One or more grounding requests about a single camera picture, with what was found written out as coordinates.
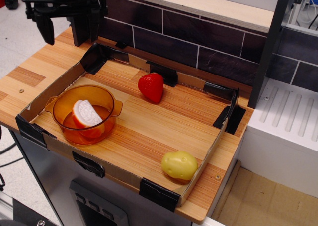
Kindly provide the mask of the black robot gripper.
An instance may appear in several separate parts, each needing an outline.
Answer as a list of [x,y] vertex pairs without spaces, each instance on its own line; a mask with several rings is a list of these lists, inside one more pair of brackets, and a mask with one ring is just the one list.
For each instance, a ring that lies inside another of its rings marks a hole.
[[50,18],[87,16],[91,42],[98,39],[101,14],[107,11],[106,0],[22,0],[28,19],[35,19],[47,44],[54,45],[54,26]]

